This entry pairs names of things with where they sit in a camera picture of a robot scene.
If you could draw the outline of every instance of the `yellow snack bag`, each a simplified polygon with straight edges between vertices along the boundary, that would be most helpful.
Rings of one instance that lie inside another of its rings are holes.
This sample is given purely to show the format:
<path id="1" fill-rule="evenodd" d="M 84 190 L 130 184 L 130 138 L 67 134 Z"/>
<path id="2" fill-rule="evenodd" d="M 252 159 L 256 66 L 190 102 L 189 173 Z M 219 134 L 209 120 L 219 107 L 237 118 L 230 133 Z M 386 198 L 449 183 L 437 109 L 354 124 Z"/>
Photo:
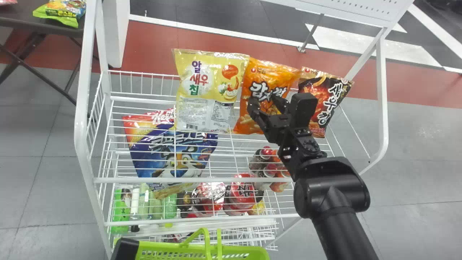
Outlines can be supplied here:
<path id="1" fill-rule="evenodd" d="M 173 49 L 180 87 L 177 130 L 227 132 L 249 56 L 240 53 Z"/>

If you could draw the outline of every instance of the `orange snack bag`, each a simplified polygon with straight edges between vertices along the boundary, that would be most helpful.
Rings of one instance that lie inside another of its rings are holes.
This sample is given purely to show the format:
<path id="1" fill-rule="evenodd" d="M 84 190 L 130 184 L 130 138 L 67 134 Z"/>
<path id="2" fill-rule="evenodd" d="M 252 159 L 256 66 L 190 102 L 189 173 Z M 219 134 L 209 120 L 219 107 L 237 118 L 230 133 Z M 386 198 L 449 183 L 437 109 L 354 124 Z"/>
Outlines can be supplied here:
<path id="1" fill-rule="evenodd" d="M 259 61 L 251 57 L 244 73 L 239 119 L 234 126 L 234 132 L 246 135 L 263 134 L 257 123 L 247 113 L 249 98 L 257 97 L 263 112 L 270 115 L 280 114 L 270 100 L 271 95 L 286 98 L 299 73 L 300 71 L 296 68 L 274 62 Z"/>

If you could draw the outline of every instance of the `snack bag on table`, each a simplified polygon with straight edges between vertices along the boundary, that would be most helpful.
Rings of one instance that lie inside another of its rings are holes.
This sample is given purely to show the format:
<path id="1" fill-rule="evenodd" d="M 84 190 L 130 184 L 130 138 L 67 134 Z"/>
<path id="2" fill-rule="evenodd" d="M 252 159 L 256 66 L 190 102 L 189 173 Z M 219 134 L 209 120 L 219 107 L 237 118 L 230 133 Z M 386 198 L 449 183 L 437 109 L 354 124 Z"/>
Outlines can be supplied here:
<path id="1" fill-rule="evenodd" d="M 199 177 L 217 146 L 217 134 L 176 132 L 173 108 L 122 117 L 138 177 Z M 194 189 L 198 183 L 148 183 L 154 198 Z"/>
<path id="2" fill-rule="evenodd" d="M 316 111 L 309 124 L 314 137 L 324 138 L 326 136 L 326 128 L 334 115 L 334 109 L 340 105 L 353 83 L 353 81 L 326 72 L 302 67 L 298 92 L 311 93 L 318 99 Z"/>
<path id="3" fill-rule="evenodd" d="M 176 129 L 227 132 L 249 56 L 173 49 L 173 57 L 180 76 Z"/>
<path id="4" fill-rule="evenodd" d="M 56 1 L 50 0 L 32 12 L 39 18 L 58 20 L 64 25 L 79 27 L 78 20 L 85 14 L 86 0 Z"/>
<path id="5" fill-rule="evenodd" d="M 291 85 L 298 78 L 299 72 L 298 69 L 289 66 L 259 61 L 251 57 L 244 74 L 239 119 L 234 126 L 234 132 L 247 135 L 263 134 L 257 123 L 247 113 L 249 98 L 257 97 L 263 112 L 270 115 L 280 114 L 270 99 L 271 95 L 286 98 Z"/>

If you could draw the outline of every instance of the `red snack bag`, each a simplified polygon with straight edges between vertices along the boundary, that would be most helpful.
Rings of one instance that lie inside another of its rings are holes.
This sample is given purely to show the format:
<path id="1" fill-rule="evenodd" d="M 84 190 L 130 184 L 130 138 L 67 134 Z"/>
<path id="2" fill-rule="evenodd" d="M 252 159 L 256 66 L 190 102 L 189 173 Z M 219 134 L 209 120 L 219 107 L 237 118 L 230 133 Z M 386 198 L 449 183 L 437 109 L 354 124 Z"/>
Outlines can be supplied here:
<path id="1" fill-rule="evenodd" d="M 326 128 L 334 114 L 334 109 L 340 105 L 353 83 L 326 72 L 302 67 L 298 92 L 311 93 L 318 99 L 316 111 L 309 124 L 314 137 L 326 136 Z"/>
<path id="2" fill-rule="evenodd" d="M 0 6 L 6 6 L 10 4 L 17 4 L 16 0 L 0 0 Z"/>

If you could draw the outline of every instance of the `basket handle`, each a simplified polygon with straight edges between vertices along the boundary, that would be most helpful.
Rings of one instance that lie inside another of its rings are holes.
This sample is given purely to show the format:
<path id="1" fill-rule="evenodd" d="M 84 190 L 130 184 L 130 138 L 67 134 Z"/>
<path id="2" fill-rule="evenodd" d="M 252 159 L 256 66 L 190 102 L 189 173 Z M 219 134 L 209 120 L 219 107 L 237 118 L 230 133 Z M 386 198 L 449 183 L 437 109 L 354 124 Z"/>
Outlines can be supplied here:
<path id="1" fill-rule="evenodd" d="M 208 230 L 206 228 L 200 228 L 198 231 L 194 232 L 192 235 L 190 235 L 185 241 L 180 243 L 180 248 L 187 248 L 189 246 L 189 243 L 194 240 L 196 237 L 199 235 L 203 234 L 204 235 L 204 242 L 205 242 L 205 252 L 206 252 L 206 259 L 207 260 L 212 260 L 212 254 L 210 253 L 211 248 L 210 248 L 210 235 L 208 233 Z"/>
<path id="2" fill-rule="evenodd" d="M 217 229 L 217 260 L 222 260 L 223 246 L 221 245 L 221 229 Z"/>

